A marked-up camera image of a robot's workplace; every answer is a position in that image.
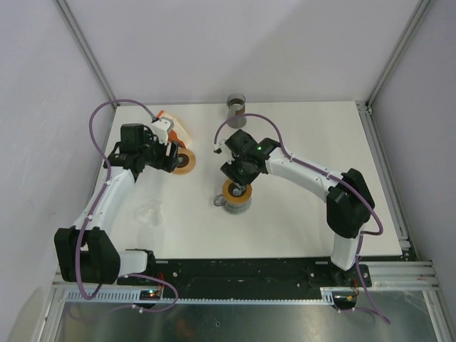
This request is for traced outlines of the glass coffee server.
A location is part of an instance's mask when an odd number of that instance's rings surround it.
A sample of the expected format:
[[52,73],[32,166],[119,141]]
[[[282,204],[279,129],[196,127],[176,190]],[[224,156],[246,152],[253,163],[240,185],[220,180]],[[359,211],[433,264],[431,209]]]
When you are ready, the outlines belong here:
[[220,194],[214,197],[213,205],[215,207],[222,207],[224,211],[229,214],[243,214],[251,207],[252,199],[248,199],[242,204],[235,204],[229,202],[222,194]]

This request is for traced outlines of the orange coffee filter pack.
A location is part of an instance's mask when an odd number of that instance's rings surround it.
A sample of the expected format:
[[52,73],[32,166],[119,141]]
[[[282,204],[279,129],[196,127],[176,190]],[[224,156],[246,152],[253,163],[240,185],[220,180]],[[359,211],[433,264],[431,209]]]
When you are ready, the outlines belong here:
[[175,141],[179,143],[180,147],[190,149],[192,144],[192,135],[190,133],[190,130],[185,127],[185,124],[181,118],[164,110],[161,110],[158,113],[157,117],[160,119],[167,118],[173,122],[174,126],[168,133],[169,141]]

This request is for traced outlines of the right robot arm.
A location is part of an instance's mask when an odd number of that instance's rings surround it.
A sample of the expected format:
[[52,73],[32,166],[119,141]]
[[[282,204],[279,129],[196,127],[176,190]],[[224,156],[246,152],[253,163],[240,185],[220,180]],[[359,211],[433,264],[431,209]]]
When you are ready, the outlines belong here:
[[337,286],[345,286],[353,279],[361,232],[375,208],[359,171],[328,171],[312,162],[299,162],[284,152],[279,141],[264,138],[257,142],[241,129],[228,139],[215,142],[214,152],[225,154],[227,161],[221,171],[240,188],[247,188],[265,174],[288,180],[322,200],[327,225],[334,233],[329,279]]

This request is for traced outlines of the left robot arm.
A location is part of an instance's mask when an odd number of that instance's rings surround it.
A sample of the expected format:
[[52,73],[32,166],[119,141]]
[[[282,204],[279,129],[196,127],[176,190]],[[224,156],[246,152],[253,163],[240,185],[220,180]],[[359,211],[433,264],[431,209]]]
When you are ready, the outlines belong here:
[[105,172],[95,194],[69,228],[60,228],[54,244],[64,281],[113,284],[132,274],[141,284],[156,280],[151,252],[126,249],[119,252],[110,240],[121,204],[146,167],[173,172],[178,164],[176,141],[168,138],[173,122],[157,119],[150,125],[124,124],[120,140],[107,156]]

